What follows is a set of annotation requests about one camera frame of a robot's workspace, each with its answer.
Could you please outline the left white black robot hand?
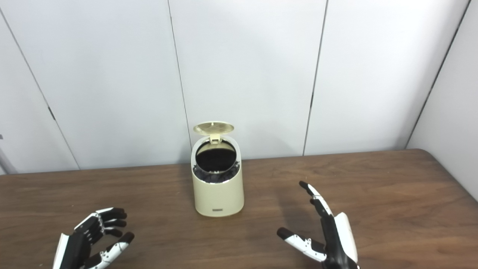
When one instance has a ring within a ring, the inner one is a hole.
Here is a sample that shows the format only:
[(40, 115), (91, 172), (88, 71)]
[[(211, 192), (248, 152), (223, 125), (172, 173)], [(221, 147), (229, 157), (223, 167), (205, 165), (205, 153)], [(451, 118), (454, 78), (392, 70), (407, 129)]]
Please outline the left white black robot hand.
[[(90, 213), (70, 235), (62, 233), (53, 260), (54, 269), (105, 269), (130, 245), (135, 235), (119, 228), (127, 225), (123, 208), (110, 207)], [(91, 255), (91, 248), (105, 235), (118, 241)]]

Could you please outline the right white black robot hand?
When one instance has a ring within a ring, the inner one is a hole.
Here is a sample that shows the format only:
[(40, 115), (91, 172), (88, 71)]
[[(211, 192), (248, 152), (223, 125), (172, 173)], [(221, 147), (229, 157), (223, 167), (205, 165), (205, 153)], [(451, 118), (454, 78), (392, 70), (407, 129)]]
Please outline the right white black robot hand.
[(305, 256), (319, 262), (323, 269), (359, 269), (357, 247), (348, 216), (341, 212), (336, 216), (323, 196), (310, 184), (299, 185), (311, 196), (310, 203), (320, 216), (325, 243), (307, 238), (287, 228), (279, 228), (277, 235)]

